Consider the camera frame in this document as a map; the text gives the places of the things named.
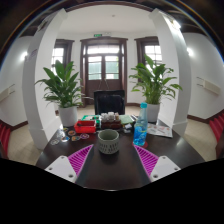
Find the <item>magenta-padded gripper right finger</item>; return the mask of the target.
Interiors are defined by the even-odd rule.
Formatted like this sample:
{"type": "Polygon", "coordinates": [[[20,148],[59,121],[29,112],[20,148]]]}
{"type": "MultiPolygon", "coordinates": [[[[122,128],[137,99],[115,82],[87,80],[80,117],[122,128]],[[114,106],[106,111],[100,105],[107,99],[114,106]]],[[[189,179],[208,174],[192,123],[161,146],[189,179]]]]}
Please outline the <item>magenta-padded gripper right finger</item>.
{"type": "Polygon", "coordinates": [[[180,168],[167,156],[156,156],[152,152],[135,145],[134,146],[141,165],[151,182],[155,182],[172,173],[180,170],[180,168]]]}

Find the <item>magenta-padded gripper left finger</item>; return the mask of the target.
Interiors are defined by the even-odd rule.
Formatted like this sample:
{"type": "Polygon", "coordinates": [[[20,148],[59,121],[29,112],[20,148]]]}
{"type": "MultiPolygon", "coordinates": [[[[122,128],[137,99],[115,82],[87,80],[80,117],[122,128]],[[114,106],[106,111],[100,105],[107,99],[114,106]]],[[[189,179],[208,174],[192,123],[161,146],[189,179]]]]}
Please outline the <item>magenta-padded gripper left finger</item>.
{"type": "Polygon", "coordinates": [[[70,156],[59,156],[46,168],[46,171],[75,183],[92,148],[93,146],[89,145],[76,151],[70,156]]]}

